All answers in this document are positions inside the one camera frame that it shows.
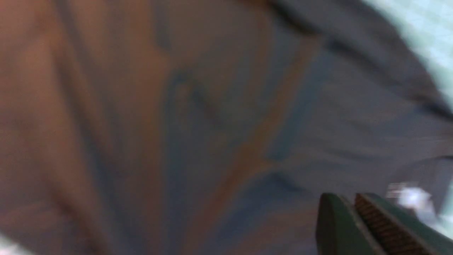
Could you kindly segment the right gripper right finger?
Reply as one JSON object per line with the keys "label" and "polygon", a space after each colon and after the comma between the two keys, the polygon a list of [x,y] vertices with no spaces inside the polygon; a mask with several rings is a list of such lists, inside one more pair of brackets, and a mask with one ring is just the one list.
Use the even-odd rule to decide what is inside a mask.
{"label": "right gripper right finger", "polygon": [[373,193],[357,193],[355,208],[389,255],[451,255],[452,240]]}

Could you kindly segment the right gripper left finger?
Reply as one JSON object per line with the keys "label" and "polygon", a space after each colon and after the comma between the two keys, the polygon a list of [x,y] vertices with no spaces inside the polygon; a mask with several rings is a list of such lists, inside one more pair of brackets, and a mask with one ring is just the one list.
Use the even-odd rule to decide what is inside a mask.
{"label": "right gripper left finger", "polygon": [[316,223],[319,255],[385,255],[354,207],[343,196],[323,193]]}

